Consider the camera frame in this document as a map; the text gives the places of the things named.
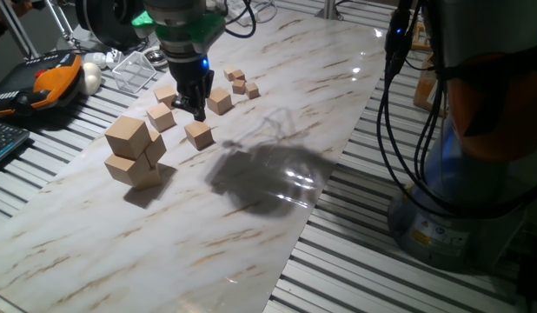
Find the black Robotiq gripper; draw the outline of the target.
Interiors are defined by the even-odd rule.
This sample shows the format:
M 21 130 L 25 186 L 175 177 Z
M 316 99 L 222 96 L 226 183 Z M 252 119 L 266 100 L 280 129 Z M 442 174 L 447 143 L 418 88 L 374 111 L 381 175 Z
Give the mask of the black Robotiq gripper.
M 198 54 L 190 59 L 169 58 L 169 72 L 176 81 L 175 96 L 171 102 L 173 108 L 192 111 L 194 119 L 204 122 L 205 104 L 213 82 L 214 72 L 209 67 L 206 54 Z

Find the person's bare hand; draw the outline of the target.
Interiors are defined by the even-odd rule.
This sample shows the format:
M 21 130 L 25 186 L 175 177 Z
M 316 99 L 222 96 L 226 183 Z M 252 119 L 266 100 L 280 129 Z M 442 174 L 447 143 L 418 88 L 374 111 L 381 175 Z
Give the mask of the person's bare hand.
M 33 4 L 31 1 L 11 1 L 10 4 L 17 17 L 23 17 L 33 9 Z

